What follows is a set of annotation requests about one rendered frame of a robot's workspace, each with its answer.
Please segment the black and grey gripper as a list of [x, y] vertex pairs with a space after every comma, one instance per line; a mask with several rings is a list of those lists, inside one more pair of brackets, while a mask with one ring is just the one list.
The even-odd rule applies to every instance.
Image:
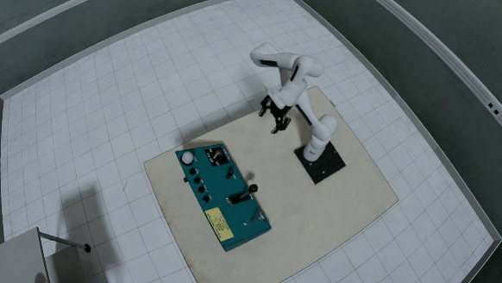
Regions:
[[[267, 103], [271, 101], [270, 106]], [[292, 106], [285, 106], [282, 110], [276, 105], [276, 103], [267, 95], [261, 102], [260, 105], [262, 109], [258, 116], [263, 116], [268, 109], [270, 109], [271, 114], [275, 117], [276, 127], [272, 130], [271, 134], [276, 134], [278, 131], [286, 130], [289, 125], [291, 118], [288, 118], [286, 113], [291, 109]], [[280, 118], [280, 119], [279, 119]], [[284, 118], [284, 120], [283, 120]], [[283, 122], [284, 121], [284, 122]]]

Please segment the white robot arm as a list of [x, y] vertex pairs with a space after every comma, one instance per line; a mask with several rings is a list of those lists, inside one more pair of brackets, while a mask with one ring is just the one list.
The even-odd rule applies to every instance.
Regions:
[[267, 93], [280, 109], [286, 105], [296, 106], [312, 131], [304, 148], [304, 157], [309, 161], [317, 160], [337, 131], [337, 121], [332, 115], [317, 119], [306, 88], [304, 76], [320, 77], [324, 72], [323, 62], [308, 55], [279, 53], [269, 42], [255, 48], [250, 58], [259, 67], [278, 67], [282, 87], [279, 91], [269, 88]]

